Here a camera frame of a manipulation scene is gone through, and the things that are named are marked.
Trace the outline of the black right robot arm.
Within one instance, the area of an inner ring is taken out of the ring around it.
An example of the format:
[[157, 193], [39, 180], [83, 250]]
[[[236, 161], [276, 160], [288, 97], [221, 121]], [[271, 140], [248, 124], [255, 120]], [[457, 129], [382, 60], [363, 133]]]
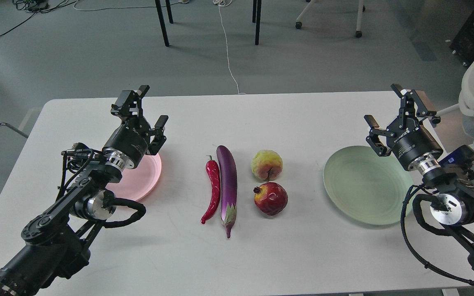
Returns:
[[406, 246], [424, 268], [474, 286], [473, 280], [424, 259], [411, 245], [404, 222], [411, 205], [418, 225], [431, 234], [454, 238], [467, 251], [474, 271], [474, 150], [461, 146], [442, 158], [443, 148], [424, 126], [427, 119], [440, 122], [425, 92], [399, 84], [392, 84], [391, 89], [400, 99], [397, 116], [385, 129], [373, 116], [364, 116], [370, 128], [366, 141], [379, 157], [393, 154], [405, 171], [418, 171], [423, 177], [420, 185], [410, 186], [402, 203], [400, 227]]

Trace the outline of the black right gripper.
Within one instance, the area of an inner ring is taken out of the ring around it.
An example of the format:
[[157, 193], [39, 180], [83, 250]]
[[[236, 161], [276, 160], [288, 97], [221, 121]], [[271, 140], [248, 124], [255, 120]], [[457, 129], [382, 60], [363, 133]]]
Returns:
[[[400, 97], [397, 118], [387, 126], [388, 131], [380, 129], [372, 115], [365, 115], [364, 120], [370, 128], [366, 141], [378, 157], [389, 157], [392, 150], [403, 169], [412, 171], [411, 163], [418, 157], [429, 153], [438, 159], [443, 152], [418, 118], [431, 118], [434, 124], [439, 124], [441, 118], [425, 91], [407, 90], [399, 84], [391, 84], [390, 88]], [[380, 136], [387, 137], [389, 148], [381, 142]]]

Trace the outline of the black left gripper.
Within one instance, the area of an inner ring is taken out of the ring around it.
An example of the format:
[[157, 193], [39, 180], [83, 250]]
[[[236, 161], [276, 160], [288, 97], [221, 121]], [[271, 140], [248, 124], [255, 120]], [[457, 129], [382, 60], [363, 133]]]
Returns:
[[121, 169], [135, 169], [143, 156], [156, 155], [166, 141], [165, 124], [169, 116], [160, 116], [152, 127], [143, 116], [142, 99], [150, 86], [123, 90], [111, 105], [111, 114], [121, 119], [103, 147], [109, 163]]

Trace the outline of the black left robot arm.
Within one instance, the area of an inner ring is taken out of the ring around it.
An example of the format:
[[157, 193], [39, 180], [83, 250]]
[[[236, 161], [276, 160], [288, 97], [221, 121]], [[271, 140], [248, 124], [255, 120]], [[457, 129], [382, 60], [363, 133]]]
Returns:
[[88, 266], [90, 245], [101, 229], [125, 227], [146, 214], [143, 204], [116, 197], [107, 185], [119, 183], [124, 170], [156, 155], [166, 141], [168, 116], [151, 126], [143, 115], [149, 89], [120, 93], [110, 112], [121, 124], [101, 150], [75, 143], [61, 153], [58, 196], [21, 231], [25, 247], [0, 269], [0, 296], [34, 296], [56, 278], [69, 279]]

